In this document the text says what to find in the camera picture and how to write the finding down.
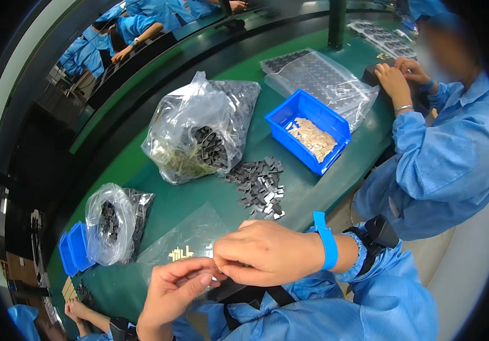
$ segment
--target worker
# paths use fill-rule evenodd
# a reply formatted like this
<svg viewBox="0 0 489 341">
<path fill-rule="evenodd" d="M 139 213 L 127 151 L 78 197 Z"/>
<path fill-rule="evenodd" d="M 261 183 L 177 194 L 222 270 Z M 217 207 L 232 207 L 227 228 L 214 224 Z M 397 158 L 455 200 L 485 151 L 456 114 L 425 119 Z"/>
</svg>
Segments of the worker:
<svg viewBox="0 0 489 341">
<path fill-rule="evenodd" d="M 155 16 L 167 31 L 173 31 L 194 20 L 182 0 L 131 0 L 125 9 L 130 16 Z"/>
<path fill-rule="evenodd" d="M 87 69 L 93 77 L 99 78 L 105 71 L 101 53 L 83 37 L 74 40 L 59 62 L 68 75 L 81 75 Z"/>
<path fill-rule="evenodd" d="M 230 1 L 229 5 L 233 13 L 238 13 L 246 9 L 244 1 Z M 188 0 L 189 10 L 195 19 L 220 12 L 219 0 Z"/>
<path fill-rule="evenodd" d="M 91 310 L 77 298 L 71 298 L 65 303 L 64 313 L 76 323 L 81 341 L 113 340 L 110 317 Z M 38 310 L 34 307 L 17 304 L 8 309 L 8 315 L 26 341 L 68 341 L 57 327 L 38 318 Z M 103 333 L 91 332 L 89 324 Z"/>
<path fill-rule="evenodd" d="M 119 17 L 121 14 L 124 13 L 124 9 L 120 6 L 120 4 L 115 4 L 112 6 L 111 9 L 106 11 L 103 15 L 101 15 L 96 21 L 108 21 L 112 20 L 113 18 Z M 82 32 L 82 35 L 84 36 L 85 39 L 91 42 L 93 46 L 99 50 L 99 51 L 108 51 L 110 54 L 110 57 L 114 57 L 116 55 L 116 52 L 112 48 L 112 44 L 110 43 L 110 38 L 101 34 L 98 34 L 98 32 L 93 30 L 93 27 L 88 26 L 84 32 Z"/>
<path fill-rule="evenodd" d="M 180 316 L 219 269 L 236 283 L 268 288 L 258 297 L 259 309 L 211 301 L 196 308 L 207 313 L 212 340 L 435 340 L 436 303 L 420 283 L 411 251 L 402 252 L 396 238 L 394 248 L 374 256 L 354 232 L 332 235 L 317 220 L 318 233 L 305 234 L 275 222 L 245 221 L 215 242 L 214 259 L 154 267 L 137 336 L 203 340 Z M 358 231 L 364 232 L 364 223 Z M 336 279 L 349 282 L 354 303 Z"/>
<path fill-rule="evenodd" d="M 371 172 L 352 203 L 363 219 L 385 215 L 406 241 L 439 235 L 489 202 L 489 78 L 477 45 L 455 14 L 411 12 L 432 59 L 377 65 L 396 115 L 396 154 Z M 436 67 L 429 74 L 425 65 Z M 431 126 L 413 109 L 407 80 L 438 111 Z"/>
<path fill-rule="evenodd" d="M 110 44 L 116 51 L 112 57 L 113 63 L 121 61 L 135 46 L 142 44 L 163 29 L 163 25 L 156 21 L 156 17 L 143 15 L 119 16 L 108 21 L 95 21 L 91 27 L 96 33 L 110 37 Z"/>
</svg>

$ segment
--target green workbench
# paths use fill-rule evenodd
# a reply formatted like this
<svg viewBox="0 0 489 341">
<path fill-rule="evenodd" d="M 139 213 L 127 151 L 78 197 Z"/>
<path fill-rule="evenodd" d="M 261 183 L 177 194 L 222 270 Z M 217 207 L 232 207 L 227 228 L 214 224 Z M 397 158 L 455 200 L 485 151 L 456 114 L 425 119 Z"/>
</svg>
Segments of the green workbench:
<svg viewBox="0 0 489 341">
<path fill-rule="evenodd" d="M 313 174 L 300 160 L 280 145 L 271 136 L 264 116 L 279 105 L 284 98 L 263 82 L 264 73 L 259 62 L 306 47 L 316 49 L 347 67 L 357 77 L 361 77 L 367 65 L 377 63 L 379 51 L 363 39 L 345 32 L 343 50 L 335 52 L 326 48 L 328 31 L 318 31 L 287 43 L 274 46 L 249 58 L 221 74 L 212 77 L 223 80 L 257 81 L 262 92 L 256 104 L 254 116 L 248 130 L 245 161 L 261 160 L 273 156 L 282 161 L 284 172 L 280 184 L 284 185 L 284 198 L 281 206 L 286 216 L 279 222 L 293 230 L 308 228 L 312 222 L 312 212 L 329 212 L 337 203 L 363 179 L 365 174 L 386 149 L 392 140 L 391 127 L 393 113 L 391 108 L 378 98 L 373 108 L 357 131 L 343 154 L 322 177 Z M 236 185 L 216 175 L 206 176 L 189 183 L 173 186 L 161 179 L 158 168 L 140 149 L 147 127 L 113 160 L 111 165 L 91 187 L 67 224 L 68 231 L 76 221 L 84 221 L 84 209 L 87 198 L 107 182 L 124 187 L 132 187 L 144 192 L 156 194 L 147 221 L 140 250 L 145 250 L 159 237 L 184 220 L 194 210 L 209 202 L 217 211 L 225 225 L 235 230 L 247 219 L 249 208 L 237 204 L 240 193 Z M 48 276 L 53 305 L 64 317 L 64 299 L 61 294 L 67 275 L 64 274 L 61 259 L 56 249 L 52 255 Z M 99 311 L 110 316 L 124 316 L 136 321 L 143 307 L 147 285 L 141 275 L 140 265 L 95 266 L 73 278 L 77 285 L 83 279 L 95 297 Z M 76 335 L 73 323 L 65 323 L 69 336 Z"/>
</svg>

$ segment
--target beige component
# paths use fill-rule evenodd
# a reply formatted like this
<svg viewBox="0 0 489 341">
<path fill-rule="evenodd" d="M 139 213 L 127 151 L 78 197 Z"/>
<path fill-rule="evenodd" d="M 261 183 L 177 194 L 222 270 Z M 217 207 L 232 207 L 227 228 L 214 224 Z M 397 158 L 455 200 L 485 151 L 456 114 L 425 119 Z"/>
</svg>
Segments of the beige component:
<svg viewBox="0 0 489 341">
<path fill-rule="evenodd" d="M 297 117 L 296 123 L 287 126 L 287 131 L 316 156 L 318 163 L 322 163 L 337 145 L 332 135 L 323 132 L 306 118 Z"/>
<path fill-rule="evenodd" d="M 64 301 L 68 302 L 71 298 L 78 297 L 76 290 L 74 289 L 74 285 L 72 284 L 72 280 L 70 276 L 67 278 L 67 281 L 64 283 L 63 290 L 61 291 L 64 297 Z"/>
<path fill-rule="evenodd" d="M 186 245 L 186 255 L 184 255 L 184 250 L 176 247 L 169 255 L 169 257 L 173 258 L 173 262 L 182 258 L 193 257 L 193 252 L 189 251 L 189 246 Z"/>
</svg>

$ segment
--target blue wristband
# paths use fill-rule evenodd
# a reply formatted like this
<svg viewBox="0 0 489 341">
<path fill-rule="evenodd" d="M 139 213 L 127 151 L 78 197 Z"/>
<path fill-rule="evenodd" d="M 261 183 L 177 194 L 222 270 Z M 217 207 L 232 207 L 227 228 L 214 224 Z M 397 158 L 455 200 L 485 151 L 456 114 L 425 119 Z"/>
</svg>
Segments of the blue wristband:
<svg viewBox="0 0 489 341">
<path fill-rule="evenodd" d="M 307 232 L 318 232 L 324 244 L 324 253 L 326 254 L 322 270 L 332 269 L 336 265 L 338 258 L 336 240 L 332 235 L 332 231 L 326 228 L 324 212 L 314 211 L 313 219 L 314 226 L 311 226 Z"/>
<path fill-rule="evenodd" d="M 430 78 L 430 83 L 426 84 L 425 86 L 421 87 L 422 91 L 428 91 L 432 89 L 432 86 L 434 86 L 434 80 Z"/>
</svg>

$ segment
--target plastic sheet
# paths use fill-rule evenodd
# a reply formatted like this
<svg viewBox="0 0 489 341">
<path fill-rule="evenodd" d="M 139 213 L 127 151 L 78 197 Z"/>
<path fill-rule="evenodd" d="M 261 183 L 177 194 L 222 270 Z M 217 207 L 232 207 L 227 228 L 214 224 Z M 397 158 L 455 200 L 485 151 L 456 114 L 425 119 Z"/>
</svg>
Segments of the plastic sheet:
<svg viewBox="0 0 489 341">
<path fill-rule="evenodd" d="M 311 52 L 265 76 L 265 84 L 288 98 L 303 89 L 349 122 L 351 133 L 362 123 L 379 94 L 379 86 L 362 83 L 322 53 Z"/>
<path fill-rule="evenodd" d="M 150 284 L 154 266 L 176 261 L 180 256 L 212 258 L 214 242 L 228 233 L 224 222 L 207 202 L 140 253 L 137 263 L 141 265 L 145 282 Z"/>
<path fill-rule="evenodd" d="M 133 261 L 153 198 L 114 183 L 93 193 L 85 206 L 87 256 L 104 266 Z"/>
<path fill-rule="evenodd" d="M 172 184 L 227 174 L 242 158 L 260 90 L 256 82 L 209 82 L 197 72 L 161 99 L 142 150 Z"/>
</svg>

